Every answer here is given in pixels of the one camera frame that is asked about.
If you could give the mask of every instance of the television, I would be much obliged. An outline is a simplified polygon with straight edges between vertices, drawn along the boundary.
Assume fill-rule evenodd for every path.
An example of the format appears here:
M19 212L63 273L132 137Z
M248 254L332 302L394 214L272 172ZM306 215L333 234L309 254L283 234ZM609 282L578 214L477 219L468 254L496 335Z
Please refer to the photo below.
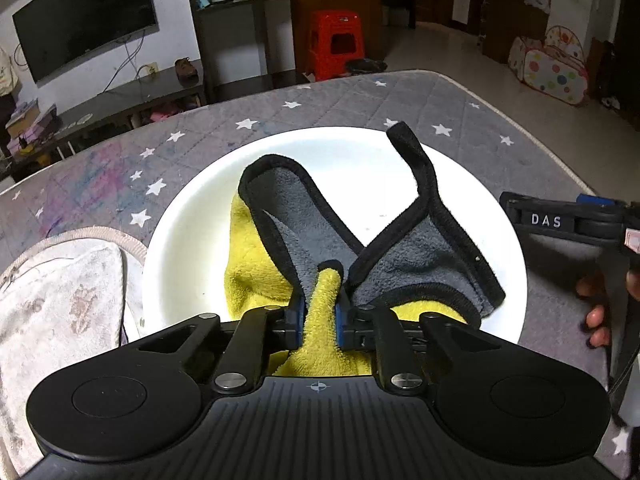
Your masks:
M100 46L156 24L152 0L33 0L14 14L34 81Z

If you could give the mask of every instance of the power outlet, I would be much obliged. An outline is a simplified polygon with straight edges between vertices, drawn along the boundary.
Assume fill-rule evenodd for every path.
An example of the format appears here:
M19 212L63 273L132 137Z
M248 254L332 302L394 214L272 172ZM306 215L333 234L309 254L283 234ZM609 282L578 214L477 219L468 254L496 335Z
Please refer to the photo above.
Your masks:
M155 61L153 63L147 63L146 64L146 72L149 75L153 75L155 73L158 73L158 63L156 63Z

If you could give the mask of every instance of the human hand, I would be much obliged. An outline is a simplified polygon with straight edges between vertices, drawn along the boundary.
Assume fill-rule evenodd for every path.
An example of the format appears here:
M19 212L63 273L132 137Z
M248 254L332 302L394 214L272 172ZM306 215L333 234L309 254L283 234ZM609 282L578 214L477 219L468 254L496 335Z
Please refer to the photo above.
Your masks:
M626 274L626 290L636 301L640 301L640 272L630 270ZM590 330L593 330L589 338L591 346L609 345L611 343L611 332L607 326L603 326L607 307L603 273L597 271L592 276L581 278L575 284L575 291L582 298L601 297L603 299L600 304L596 304L587 314L585 324Z

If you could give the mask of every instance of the finger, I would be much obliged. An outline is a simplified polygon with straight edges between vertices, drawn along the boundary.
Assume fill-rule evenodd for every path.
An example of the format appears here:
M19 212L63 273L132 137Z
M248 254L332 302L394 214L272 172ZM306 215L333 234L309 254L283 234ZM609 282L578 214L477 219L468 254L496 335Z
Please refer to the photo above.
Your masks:
M611 334L609 329L605 326L601 326L597 329L589 338L589 343L593 347L608 345L611 341Z
M636 301L640 301L640 272L637 270L630 270L626 274L626 290Z
M596 305L587 314L585 323L589 328L597 328L604 322L604 306Z
M590 298L591 296L597 296L598 294L604 294L604 275L599 270L591 276L585 276L578 280L575 284L575 291L578 296L583 298Z

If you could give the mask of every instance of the polka dot storage basket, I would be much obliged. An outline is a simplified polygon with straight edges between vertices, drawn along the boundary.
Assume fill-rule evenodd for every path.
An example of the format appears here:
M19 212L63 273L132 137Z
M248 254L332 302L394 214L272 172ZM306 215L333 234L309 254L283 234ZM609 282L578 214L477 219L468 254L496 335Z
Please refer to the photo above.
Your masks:
M524 84L571 105L580 104L587 92L589 78L580 41L559 25L546 32L544 44L516 38L509 67Z

